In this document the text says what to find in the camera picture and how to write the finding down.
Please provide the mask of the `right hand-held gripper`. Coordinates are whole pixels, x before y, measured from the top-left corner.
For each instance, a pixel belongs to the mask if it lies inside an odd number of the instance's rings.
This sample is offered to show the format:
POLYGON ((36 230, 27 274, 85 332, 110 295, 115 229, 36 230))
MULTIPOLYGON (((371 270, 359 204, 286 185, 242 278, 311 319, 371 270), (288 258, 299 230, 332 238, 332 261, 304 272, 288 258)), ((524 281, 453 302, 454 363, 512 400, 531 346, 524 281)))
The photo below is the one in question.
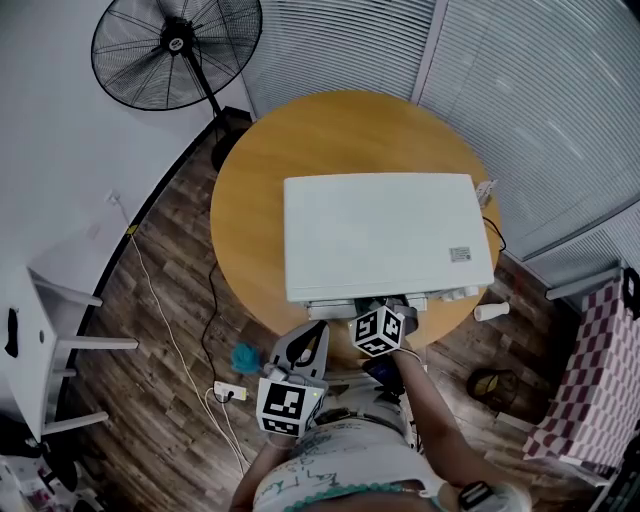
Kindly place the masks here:
POLYGON ((403 302, 356 302, 357 316, 348 322, 351 344, 375 358, 411 351, 406 336, 418 328, 418 312, 403 302))

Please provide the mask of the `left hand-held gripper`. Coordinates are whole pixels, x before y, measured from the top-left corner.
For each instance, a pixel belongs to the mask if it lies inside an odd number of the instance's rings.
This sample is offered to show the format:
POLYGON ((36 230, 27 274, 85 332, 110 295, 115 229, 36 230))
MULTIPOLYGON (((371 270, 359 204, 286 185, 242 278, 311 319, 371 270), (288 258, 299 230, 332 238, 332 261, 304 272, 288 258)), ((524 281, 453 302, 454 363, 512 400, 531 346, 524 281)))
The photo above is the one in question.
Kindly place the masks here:
POLYGON ((267 433, 302 437, 323 406, 329 325, 311 321, 294 328, 273 347, 266 376, 259 379, 256 417, 267 433), (282 367, 296 369, 291 373, 282 367))

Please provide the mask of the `white toaster oven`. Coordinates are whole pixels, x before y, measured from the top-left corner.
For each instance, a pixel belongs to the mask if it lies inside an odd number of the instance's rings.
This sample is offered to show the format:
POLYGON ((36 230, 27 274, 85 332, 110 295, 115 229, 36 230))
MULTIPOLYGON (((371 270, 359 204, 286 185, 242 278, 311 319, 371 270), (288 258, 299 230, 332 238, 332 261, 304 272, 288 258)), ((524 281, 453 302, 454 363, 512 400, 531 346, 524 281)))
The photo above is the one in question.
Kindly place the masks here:
POLYGON ((284 180, 283 191, 290 303, 438 296, 494 281, 468 174, 292 177, 284 180))

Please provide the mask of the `person's left forearm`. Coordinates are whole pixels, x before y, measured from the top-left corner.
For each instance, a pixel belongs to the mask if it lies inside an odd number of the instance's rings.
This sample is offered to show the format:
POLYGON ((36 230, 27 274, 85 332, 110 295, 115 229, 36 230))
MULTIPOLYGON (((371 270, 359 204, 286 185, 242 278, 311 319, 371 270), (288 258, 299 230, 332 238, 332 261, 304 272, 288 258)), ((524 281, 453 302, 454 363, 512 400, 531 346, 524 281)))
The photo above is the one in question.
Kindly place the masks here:
POLYGON ((276 467, 289 459, 298 440, 294 437, 270 434, 265 445, 240 481, 231 501, 229 512, 251 512, 260 483, 276 467))

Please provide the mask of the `person's right forearm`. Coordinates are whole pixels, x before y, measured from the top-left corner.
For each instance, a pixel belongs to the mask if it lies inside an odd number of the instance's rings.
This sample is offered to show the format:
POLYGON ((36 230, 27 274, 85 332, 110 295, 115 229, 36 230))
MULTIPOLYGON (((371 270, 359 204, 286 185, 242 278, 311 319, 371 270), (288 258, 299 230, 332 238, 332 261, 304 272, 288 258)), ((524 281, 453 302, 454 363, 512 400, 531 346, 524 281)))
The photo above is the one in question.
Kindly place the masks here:
POLYGON ((506 482, 508 475, 467 443, 453 413, 416 355, 396 350, 392 358, 423 440, 424 454, 435 473, 456 488, 479 481, 490 485, 506 482))

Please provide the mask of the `blue cloth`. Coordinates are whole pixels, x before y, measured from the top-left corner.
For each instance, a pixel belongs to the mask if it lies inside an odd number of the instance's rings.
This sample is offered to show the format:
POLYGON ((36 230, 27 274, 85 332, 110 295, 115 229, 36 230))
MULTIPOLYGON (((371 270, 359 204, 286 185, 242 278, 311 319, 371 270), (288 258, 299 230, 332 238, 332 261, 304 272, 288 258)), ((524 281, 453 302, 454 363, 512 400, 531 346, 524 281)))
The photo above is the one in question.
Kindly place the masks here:
POLYGON ((254 375, 261 369, 261 354, 255 347, 240 342, 231 352, 231 368, 242 375, 254 375))

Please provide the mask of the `white power strip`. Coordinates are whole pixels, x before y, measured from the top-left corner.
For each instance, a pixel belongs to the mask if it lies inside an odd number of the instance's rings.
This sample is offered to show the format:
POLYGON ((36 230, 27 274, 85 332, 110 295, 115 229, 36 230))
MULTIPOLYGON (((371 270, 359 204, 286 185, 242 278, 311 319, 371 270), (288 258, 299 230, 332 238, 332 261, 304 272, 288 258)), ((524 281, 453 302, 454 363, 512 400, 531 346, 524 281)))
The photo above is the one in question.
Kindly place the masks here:
POLYGON ((230 400, 245 401, 247 399, 247 389, 243 386, 215 381, 213 392, 220 403, 227 403, 230 400))

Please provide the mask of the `white bottle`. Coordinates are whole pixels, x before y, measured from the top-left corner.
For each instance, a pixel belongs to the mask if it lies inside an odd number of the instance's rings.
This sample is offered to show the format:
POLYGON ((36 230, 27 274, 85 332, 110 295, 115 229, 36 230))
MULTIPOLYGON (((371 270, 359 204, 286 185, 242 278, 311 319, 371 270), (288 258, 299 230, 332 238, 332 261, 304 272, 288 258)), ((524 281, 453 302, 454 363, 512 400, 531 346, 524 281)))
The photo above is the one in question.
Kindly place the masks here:
POLYGON ((475 307, 473 316, 477 322, 485 322, 510 312, 508 302, 482 304, 475 307))

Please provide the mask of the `person's white printed shirt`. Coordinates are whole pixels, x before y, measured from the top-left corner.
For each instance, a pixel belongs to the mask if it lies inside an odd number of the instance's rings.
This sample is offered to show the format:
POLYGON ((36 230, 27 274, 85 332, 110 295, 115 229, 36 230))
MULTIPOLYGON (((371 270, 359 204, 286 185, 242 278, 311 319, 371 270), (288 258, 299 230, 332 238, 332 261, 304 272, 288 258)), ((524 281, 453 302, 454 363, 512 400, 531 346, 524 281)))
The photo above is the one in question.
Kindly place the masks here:
POLYGON ((349 417, 311 428, 292 450, 288 461, 260 483, 254 512, 295 512, 306 505, 367 491, 415 492, 444 512, 438 493, 444 480, 407 441, 406 415, 401 406, 367 392, 362 414, 348 408, 349 417))

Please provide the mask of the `round wooden table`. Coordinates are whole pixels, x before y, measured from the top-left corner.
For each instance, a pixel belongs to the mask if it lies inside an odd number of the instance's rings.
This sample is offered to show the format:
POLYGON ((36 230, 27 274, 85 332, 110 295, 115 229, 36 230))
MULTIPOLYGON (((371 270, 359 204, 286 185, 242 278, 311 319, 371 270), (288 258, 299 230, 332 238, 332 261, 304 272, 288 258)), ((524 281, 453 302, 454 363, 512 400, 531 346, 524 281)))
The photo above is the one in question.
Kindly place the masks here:
MULTIPOLYGON (((444 122, 407 101, 365 91, 301 97, 253 124, 226 158, 214 186, 211 237, 220 269, 241 303, 283 335, 321 317, 331 328, 331 351, 367 357, 350 341, 356 302, 405 299, 418 312, 408 334, 421 348, 454 330, 485 288, 438 296, 402 295, 290 303, 285 293, 284 191, 287 178, 356 173, 458 173, 474 187, 487 175, 471 148, 444 122)), ((496 206, 481 209, 494 271, 506 243, 496 206)))

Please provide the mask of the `black square wearable device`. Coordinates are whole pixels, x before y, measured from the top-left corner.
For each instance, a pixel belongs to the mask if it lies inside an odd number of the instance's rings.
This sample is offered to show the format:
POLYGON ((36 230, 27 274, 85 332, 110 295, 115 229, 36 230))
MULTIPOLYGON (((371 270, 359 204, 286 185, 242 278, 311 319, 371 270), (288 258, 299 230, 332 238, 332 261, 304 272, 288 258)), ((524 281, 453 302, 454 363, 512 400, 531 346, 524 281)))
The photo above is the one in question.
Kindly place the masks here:
POLYGON ((502 499, 485 482, 478 481, 465 486, 458 495, 461 512, 501 512, 502 499))

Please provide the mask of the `white window blinds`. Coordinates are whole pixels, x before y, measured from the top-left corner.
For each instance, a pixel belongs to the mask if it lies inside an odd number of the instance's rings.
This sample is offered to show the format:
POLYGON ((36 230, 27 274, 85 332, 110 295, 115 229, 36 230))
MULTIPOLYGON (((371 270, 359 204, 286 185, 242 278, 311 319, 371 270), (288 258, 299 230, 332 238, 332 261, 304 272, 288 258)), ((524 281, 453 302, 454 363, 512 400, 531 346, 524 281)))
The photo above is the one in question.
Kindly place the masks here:
POLYGON ((330 90, 396 96, 497 183, 507 254, 550 287, 640 273, 640 0, 259 0, 263 116, 330 90))

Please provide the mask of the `white desk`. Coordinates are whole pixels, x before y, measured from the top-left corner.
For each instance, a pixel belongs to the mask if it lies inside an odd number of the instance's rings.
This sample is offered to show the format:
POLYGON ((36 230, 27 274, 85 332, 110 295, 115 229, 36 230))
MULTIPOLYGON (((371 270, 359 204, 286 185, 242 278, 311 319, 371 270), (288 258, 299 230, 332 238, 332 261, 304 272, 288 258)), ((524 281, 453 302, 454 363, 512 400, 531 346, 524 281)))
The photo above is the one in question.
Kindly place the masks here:
POLYGON ((56 354, 61 350, 134 350, 134 338, 67 336, 54 326, 40 291, 44 289, 68 302, 100 307, 103 301, 93 295, 50 283, 35 276, 26 266, 16 269, 0 283, 0 371, 8 381, 14 401, 34 439, 70 431, 109 418, 105 411, 72 419, 46 420, 51 382, 74 375, 72 371, 54 369, 56 354), (5 352, 7 319, 10 308, 18 315, 17 358, 5 352))

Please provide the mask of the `black object on desk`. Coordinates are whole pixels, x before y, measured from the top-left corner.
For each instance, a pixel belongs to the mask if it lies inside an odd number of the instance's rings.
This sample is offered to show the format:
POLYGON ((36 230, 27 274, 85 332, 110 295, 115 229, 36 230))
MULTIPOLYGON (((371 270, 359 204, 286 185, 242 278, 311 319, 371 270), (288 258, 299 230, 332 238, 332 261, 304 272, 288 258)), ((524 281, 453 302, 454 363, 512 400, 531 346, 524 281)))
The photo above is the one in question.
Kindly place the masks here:
POLYGON ((18 348, 18 315, 17 310, 10 308, 7 319, 7 343, 5 345, 5 352, 11 358, 17 358, 19 354, 18 348))

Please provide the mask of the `black standing fan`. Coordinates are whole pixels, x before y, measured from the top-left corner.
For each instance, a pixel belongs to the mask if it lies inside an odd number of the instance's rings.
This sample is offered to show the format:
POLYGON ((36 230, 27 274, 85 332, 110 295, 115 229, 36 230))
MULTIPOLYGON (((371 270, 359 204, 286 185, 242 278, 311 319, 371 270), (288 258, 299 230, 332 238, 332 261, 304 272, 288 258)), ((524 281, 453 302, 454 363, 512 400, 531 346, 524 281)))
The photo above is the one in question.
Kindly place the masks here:
POLYGON ((142 111, 208 101, 222 132, 211 152, 221 169, 243 135, 216 95, 238 78, 262 33, 260 0, 112 0, 94 31, 91 64, 102 89, 142 111))

